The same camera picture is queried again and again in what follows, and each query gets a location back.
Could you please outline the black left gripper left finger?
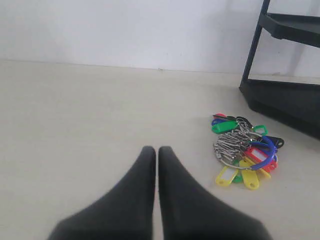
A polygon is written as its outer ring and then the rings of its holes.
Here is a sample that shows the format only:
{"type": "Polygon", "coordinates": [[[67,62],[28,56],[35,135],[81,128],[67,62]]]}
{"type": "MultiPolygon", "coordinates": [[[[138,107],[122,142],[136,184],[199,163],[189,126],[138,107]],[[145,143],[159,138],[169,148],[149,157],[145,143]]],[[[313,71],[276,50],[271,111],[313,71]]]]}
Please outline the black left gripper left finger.
{"type": "Polygon", "coordinates": [[[150,240],[156,151],[144,146],[125,176],[104,196],[60,221],[50,240],[150,240]]]}

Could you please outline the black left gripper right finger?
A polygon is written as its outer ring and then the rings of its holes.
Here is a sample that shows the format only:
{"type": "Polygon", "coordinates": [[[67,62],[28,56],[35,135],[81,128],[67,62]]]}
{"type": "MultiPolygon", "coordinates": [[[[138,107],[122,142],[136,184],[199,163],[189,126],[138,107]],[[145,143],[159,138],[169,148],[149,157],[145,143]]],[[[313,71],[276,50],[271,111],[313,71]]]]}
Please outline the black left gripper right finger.
{"type": "Polygon", "coordinates": [[[257,219],[203,188],[170,146],[158,150],[158,188],[166,240],[270,240],[257,219]]]}

